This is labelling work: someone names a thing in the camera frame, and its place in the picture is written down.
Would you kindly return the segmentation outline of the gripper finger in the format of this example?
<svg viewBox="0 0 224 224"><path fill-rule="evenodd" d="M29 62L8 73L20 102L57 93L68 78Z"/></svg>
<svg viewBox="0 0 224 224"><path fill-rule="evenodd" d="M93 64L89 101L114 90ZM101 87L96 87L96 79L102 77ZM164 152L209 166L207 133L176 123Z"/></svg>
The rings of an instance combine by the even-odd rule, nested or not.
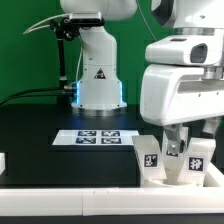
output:
<svg viewBox="0 0 224 224"><path fill-rule="evenodd" d="M208 138L214 138L221 125L221 117L213 117L205 120L204 127L202 129L202 134Z"/></svg>
<svg viewBox="0 0 224 224"><path fill-rule="evenodd" d="M163 152L167 156L178 157L184 152L186 141L181 137L185 132L182 124L172 124L163 127Z"/></svg>

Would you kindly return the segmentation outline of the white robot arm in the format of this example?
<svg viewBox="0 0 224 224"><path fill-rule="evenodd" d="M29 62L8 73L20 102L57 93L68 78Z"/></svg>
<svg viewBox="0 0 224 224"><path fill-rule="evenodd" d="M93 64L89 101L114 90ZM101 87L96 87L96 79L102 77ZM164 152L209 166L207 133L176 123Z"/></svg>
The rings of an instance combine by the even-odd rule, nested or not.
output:
<svg viewBox="0 0 224 224"><path fill-rule="evenodd" d="M77 25L83 47L83 75L76 108L123 107L116 75L116 40L105 20L132 17L137 0L60 0L65 22ZM140 114L162 126L168 150L181 149L179 125L204 120L203 135L214 137L224 116L224 0L151 0L150 12L173 34L146 47Z"/></svg>

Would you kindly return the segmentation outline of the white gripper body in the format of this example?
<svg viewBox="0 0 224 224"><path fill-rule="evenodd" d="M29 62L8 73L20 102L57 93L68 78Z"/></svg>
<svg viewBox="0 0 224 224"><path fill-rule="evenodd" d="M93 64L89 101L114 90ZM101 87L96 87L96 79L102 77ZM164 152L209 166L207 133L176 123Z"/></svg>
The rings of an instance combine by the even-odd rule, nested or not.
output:
<svg viewBox="0 0 224 224"><path fill-rule="evenodd" d="M224 79L203 80L198 67L150 65L144 72L140 114L167 126L224 115Z"/></svg>

